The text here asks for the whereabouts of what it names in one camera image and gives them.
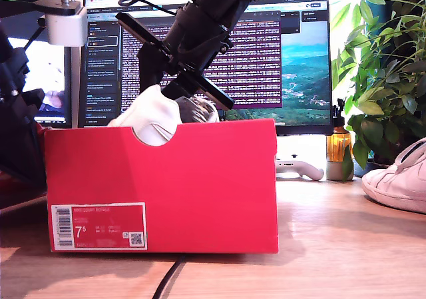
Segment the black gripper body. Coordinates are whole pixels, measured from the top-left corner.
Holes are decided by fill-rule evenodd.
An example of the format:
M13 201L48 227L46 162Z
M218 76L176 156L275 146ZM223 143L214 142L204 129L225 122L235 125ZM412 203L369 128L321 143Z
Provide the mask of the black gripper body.
M172 27L165 38L160 40L132 15L117 13L116 18L120 26L142 45L151 44L161 50L164 54L164 74L174 79L179 74L201 75L197 93L205 94L222 110L234 106L234 100L203 75L216 55L231 47L227 28L200 11L179 8Z

